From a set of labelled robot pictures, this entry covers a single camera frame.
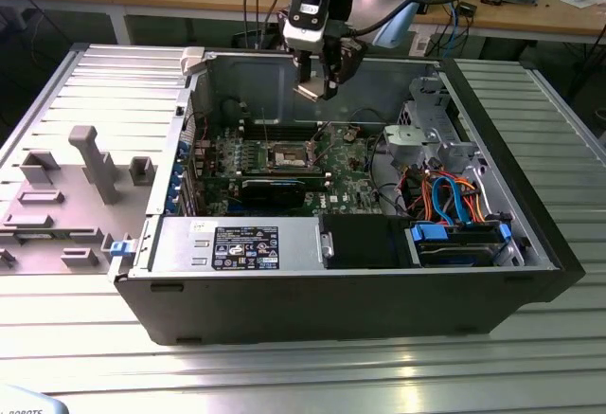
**wooden table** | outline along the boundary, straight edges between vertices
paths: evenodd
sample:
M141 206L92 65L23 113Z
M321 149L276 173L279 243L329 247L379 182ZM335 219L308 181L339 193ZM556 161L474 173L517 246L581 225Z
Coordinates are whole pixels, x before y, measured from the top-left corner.
M149 15L194 19L242 19L242 0L34 0L45 9L91 11L106 13L111 18L120 44L129 45L131 37L125 17ZM273 0L259 0L261 18ZM544 40L571 43L592 43L606 22L606 11L598 6L577 9L559 0L539 0L536 7L483 5L479 0L465 0L477 5L471 35ZM276 8L287 6L289 0L278 0ZM249 20L254 18L254 0L248 0ZM30 7L27 0L0 0L0 6ZM441 7L432 7L428 14L415 18L413 29L419 37L442 30L448 16Z

